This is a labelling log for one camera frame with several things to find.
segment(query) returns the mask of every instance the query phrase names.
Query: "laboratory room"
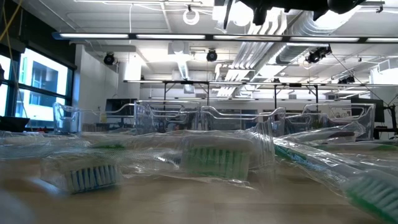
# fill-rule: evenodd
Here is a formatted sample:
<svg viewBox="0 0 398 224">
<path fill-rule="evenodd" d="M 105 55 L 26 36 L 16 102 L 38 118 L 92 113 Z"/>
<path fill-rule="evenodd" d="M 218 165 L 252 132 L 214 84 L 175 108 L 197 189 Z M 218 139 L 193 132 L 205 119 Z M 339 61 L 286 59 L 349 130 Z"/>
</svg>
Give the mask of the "laboratory room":
<svg viewBox="0 0 398 224">
<path fill-rule="evenodd" d="M 0 9 L 0 223 L 398 223 L 398 1 Z"/>
</svg>

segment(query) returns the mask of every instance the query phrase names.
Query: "yellow cable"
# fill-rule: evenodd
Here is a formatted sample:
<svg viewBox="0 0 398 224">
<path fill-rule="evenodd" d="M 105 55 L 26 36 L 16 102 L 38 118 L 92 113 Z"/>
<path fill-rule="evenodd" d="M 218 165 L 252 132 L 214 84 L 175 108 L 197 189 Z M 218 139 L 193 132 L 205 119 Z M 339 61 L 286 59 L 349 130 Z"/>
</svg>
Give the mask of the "yellow cable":
<svg viewBox="0 0 398 224">
<path fill-rule="evenodd" d="M 2 9 L 2 15 L 3 15 L 3 19 L 4 19 L 4 24 L 7 26 L 6 10 L 4 8 Z M 14 79 L 15 79 L 15 88 L 18 91 L 19 100 L 22 103 L 22 109 L 24 110 L 25 117 L 28 118 L 27 117 L 27 113 L 26 113 L 26 109 L 25 109 L 25 106 L 24 106 L 24 101 L 22 100 L 22 97 L 21 97 L 21 90 L 19 89 L 19 85 L 18 85 L 19 80 L 17 79 L 17 70 L 16 70 L 14 62 L 13 62 L 11 43 L 10 43 L 10 36 L 8 35 L 8 30 L 6 29 L 5 31 L 6 31 L 6 36 L 7 36 L 8 50 L 9 50 L 10 58 L 11 58 L 12 73 L 14 74 Z M 30 119 L 29 119 L 28 122 L 29 122 L 30 130 L 33 132 L 33 127 L 32 127 L 32 124 L 30 123 Z"/>
<path fill-rule="evenodd" d="M 11 26 L 11 24 L 12 24 L 12 22 L 13 22 L 15 16 L 17 15 L 17 12 L 18 12 L 19 8 L 21 7 L 22 1 L 23 1 L 23 0 L 19 0 L 19 4 L 18 4 L 18 6 L 17 6 L 17 9 L 14 11 L 13 15 L 11 16 L 11 19 L 10 19 L 9 23 L 8 23 L 8 24 L 6 23 L 6 28 L 5 28 L 5 30 L 2 32 L 2 34 L 0 35 L 0 42 L 2 41 L 2 38 L 4 37 L 4 35 L 6 34 L 6 32 L 8 32 L 8 28 L 10 28 L 10 26 Z"/>
</svg>

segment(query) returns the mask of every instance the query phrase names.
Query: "table surface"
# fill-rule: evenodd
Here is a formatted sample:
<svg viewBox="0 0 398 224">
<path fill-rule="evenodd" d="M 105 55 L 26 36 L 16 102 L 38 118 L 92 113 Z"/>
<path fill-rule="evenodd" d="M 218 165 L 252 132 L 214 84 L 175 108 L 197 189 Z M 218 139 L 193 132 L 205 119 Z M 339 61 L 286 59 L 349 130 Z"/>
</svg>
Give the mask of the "table surface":
<svg viewBox="0 0 398 224">
<path fill-rule="evenodd" d="M 261 191 L 146 177 L 67 195 L 40 180 L 37 167 L 17 174 L 0 181 L 7 223 L 380 223 L 294 167 L 278 167 Z"/>
</svg>

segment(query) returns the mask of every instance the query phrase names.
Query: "clear acrylic bin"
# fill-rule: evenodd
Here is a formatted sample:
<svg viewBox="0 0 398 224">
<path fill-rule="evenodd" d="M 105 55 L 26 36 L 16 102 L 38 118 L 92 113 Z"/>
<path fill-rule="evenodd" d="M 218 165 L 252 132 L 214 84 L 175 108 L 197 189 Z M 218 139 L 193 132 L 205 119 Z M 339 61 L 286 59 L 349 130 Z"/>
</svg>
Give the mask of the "clear acrylic bin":
<svg viewBox="0 0 398 224">
<path fill-rule="evenodd" d="M 366 132 L 359 140 L 373 139 L 376 106 L 366 103 L 313 103 L 304 107 L 303 113 L 286 117 L 285 134 L 294 134 L 318 128 L 345 126 L 358 122 Z"/>
<path fill-rule="evenodd" d="M 134 109 L 137 134 L 198 130 L 199 102 L 139 100 Z"/>
<path fill-rule="evenodd" d="M 259 114 L 226 114 L 220 113 L 212 106 L 201 107 L 202 130 L 232 131 L 249 129 L 258 123 L 270 122 L 272 135 L 279 137 L 284 134 L 285 108 L 277 108 L 271 113 Z"/>
<path fill-rule="evenodd" d="M 71 106 L 54 103 L 54 132 L 55 134 L 74 134 L 80 132 L 109 132 L 134 127 L 134 104 L 123 105 L 117 111 L 83 110 Z"/>
</svg>

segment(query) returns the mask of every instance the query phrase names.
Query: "monitor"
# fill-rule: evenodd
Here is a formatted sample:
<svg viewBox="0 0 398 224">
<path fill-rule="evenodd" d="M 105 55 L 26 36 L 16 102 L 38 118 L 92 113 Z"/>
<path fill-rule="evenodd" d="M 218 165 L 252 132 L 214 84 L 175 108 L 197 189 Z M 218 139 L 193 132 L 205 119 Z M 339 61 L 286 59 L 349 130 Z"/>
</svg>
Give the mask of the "monitor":
<svg viewBox="0 0 398 224">
<path fill-rule="evenodd" d="M 384 102 L 382 100 L 351 98 L 351 103 L 372 103 L 376 105 L 376 112 L 374 115 L 375 122 L 384 122 Z M 353 116 L 360 115 L 361 109 L 352 109 Z"/>
<path fill-rule="evenodd" d="M 137 99 L 107 99 L 106 100 L 106 111 L 117 111 L 128 103 L 134 103 Z M 133 116 L 134 106 L 126 106 L 121 111 L 109 115 L 122 115 L 122 116 Z"/>
</svg>

